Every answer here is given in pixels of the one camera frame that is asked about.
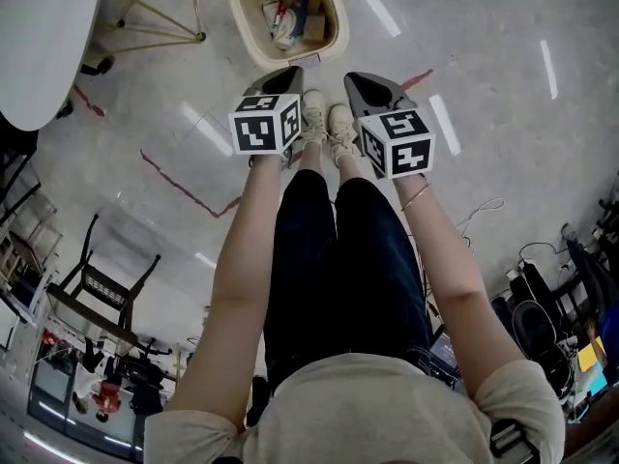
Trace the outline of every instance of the trash bin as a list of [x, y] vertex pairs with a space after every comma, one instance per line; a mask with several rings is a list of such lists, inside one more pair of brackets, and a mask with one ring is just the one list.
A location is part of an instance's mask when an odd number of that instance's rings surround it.
[[262, 13], [263, 0], [230, 0], [232, 13], [251, 58], [264, 71], [290, 65], [311, 67], [340, 56], [348, 45], [348, 18], [342, 0], [320, 0], [327, 16], [324, 43], [299, 43], [283, 51], [273, 39]]

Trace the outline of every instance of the white cube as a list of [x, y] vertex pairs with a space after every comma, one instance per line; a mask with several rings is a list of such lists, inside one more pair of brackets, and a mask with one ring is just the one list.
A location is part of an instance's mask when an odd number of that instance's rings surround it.
[[237, 154], [280, 154], [301, 133], [301, 98], [287, 94], [239, 97], [228, 118]]
[[422, 108], [396, 110], [357, 121], [364, 154], [389, 179], [429, 172], [436, 134]]

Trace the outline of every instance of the sneaker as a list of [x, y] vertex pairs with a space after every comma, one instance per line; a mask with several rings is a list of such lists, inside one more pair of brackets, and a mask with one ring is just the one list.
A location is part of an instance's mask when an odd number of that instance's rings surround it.
[[329, 112], [329, 134], [331, 138], [331, 158], [338, 166], [338, 158], [342, 155], [354, 155], [353, 141], [357, 132], [352, 128], [355, 118], [350, 107], [339, 103], [331, 107]]
[[317, 89], [307, 90], [303, 94], [303, 118], [307, 124], [301, 133], [303, 146], [308, 143], [317, 143], [322, 146], [327, 138], [326, 116], [325, 97]]
[[561, 237], [565, 239], [566, 241], [572, 241], [574, 243], [578, 241], [578, 237], [576, 236], [576, 233], [572, 229], [572, 226], [569, 225], [568, 223], [564, 224], [561, 227]]

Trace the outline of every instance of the denim shorts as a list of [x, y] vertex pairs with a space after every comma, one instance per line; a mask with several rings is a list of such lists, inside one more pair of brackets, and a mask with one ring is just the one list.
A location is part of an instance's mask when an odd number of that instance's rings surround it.
[[264, 325], [271, 391], [343, 353], [400, 358], [429, 374], [430, 325], [417, 259], [385, 196], [366, 179], [336, 200], [300, 170], [281, 201]]

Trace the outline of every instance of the red shirt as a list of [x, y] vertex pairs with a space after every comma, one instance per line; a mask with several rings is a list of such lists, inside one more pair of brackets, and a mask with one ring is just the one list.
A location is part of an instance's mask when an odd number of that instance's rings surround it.
[[93, 400], [95, 404], [99, 406], [99, 409], [107, 414], [113, 414], [120, 409], [121, 402], [118, 398], [119, 392], [119, 385], [102, 382], [101, 390], [98, 394], [93, 395]]

